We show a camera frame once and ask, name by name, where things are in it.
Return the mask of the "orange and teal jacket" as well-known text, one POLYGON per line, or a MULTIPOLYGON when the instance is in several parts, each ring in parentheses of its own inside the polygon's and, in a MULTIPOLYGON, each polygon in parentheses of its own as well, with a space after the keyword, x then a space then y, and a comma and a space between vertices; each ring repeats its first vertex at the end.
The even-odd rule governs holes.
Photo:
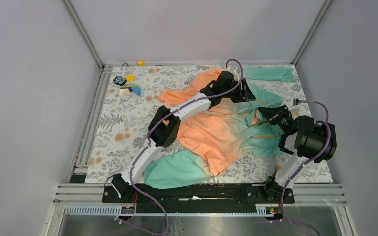
POLYGON ((144 182, 169 189, 202 182, 253 183, 264 181, 274 168, 260 163, 280 154, 282 130, 270 125, 259 107, 279 107, 283 99, 253 83, 253 101, 220 104, 183 121, 177 140, 182 151, 148 165, 144 182))

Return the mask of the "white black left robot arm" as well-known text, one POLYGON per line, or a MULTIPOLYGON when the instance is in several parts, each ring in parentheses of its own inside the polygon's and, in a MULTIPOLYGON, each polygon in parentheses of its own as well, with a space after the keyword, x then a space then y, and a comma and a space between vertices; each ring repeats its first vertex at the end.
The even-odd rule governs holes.
POLYGON ((133 195, 131 186, 139 179, 155 155, 175 142, 181 123, 220 104, 224 98, 229 98, 233 103, 256 99, 245 78, 223 71, 217 79, 210 81, 189 101, 172 108, 159 107, 149 124, 140 151, 123 171, 112 176, 111 186, 114 189, 114 196, 121 202, 129 201, 133 195))

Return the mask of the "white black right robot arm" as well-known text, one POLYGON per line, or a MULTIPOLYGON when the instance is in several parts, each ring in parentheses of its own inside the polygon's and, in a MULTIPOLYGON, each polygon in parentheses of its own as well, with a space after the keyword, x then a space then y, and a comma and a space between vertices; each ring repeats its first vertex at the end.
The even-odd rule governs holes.
POLYGON ((278 148, 291 155, 281 169, 266 179, 261 191, 266 201, 274 203, 292 194, 293 185, 309 163, 328 161, 334 156, 337 147, 336 129, 335 125, 314 121, 310 116, 293 118, 286 105, 259 107, 258 111, 268 123, 283 131, 278 148))

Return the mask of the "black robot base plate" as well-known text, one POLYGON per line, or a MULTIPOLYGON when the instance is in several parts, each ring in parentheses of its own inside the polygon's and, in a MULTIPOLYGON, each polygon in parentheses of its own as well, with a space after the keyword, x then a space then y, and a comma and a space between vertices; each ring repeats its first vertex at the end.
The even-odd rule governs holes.
POLYGON ((136 184, 159 202, 168 200, 231 200, 239 204, 292 204, 293 191, 276 183, 194 184, 171 189, 156 189, 145 184, 136 184))

